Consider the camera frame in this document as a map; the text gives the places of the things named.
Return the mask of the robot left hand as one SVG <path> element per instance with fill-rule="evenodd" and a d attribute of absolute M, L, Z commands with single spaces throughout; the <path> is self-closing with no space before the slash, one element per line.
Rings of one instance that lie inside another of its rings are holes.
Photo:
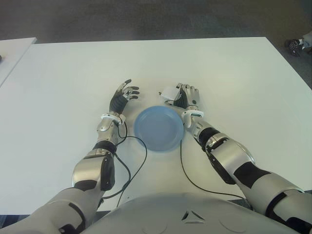
<path fill-rule="evenodd" d="M 122 114 L 129 100 L 138 99 L 139 88 L 136 86 L 127 86 L 132 80 L 124 81 L 115 91 L 109 105 L 109 112 Z"/>

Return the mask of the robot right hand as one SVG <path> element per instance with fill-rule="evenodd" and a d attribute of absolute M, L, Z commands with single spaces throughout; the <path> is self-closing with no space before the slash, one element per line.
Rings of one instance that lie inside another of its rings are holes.
<path fill-rule="evenodd" d="M 165 104 L 182 109 L 198 109 L 199 90 L 194 86 L 179 83 L 176 88 L 179 90 L 178 99 L 167 100 Z"/>

